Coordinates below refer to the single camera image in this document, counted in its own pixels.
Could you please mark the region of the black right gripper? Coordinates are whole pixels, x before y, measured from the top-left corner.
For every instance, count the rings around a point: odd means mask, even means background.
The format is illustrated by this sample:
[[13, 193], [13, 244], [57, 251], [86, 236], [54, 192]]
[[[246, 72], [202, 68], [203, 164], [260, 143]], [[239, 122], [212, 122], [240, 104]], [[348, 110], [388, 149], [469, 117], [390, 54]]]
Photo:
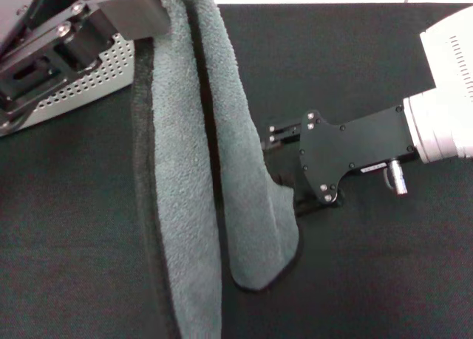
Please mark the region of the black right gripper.
[[262, 150], [271, 150], [298, 141], [302, 171], [316, 198], [296, 200], [296, 217], [342, 207], [345, 197], [338, 194], [339, 183], [347, 174], [418, 158], [402, 108], [388, 108], [340, 125], [328, 123], [316, 110], [308, 111], [301, 123], [270, 124], [260, 144]]

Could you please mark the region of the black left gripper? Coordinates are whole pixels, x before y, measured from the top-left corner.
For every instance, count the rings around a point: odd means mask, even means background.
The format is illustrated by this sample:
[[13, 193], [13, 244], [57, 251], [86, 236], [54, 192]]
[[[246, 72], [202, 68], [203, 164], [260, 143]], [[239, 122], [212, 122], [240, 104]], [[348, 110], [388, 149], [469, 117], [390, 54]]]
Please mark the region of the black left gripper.
[[77, 0], [1, 0], [1, 58]]

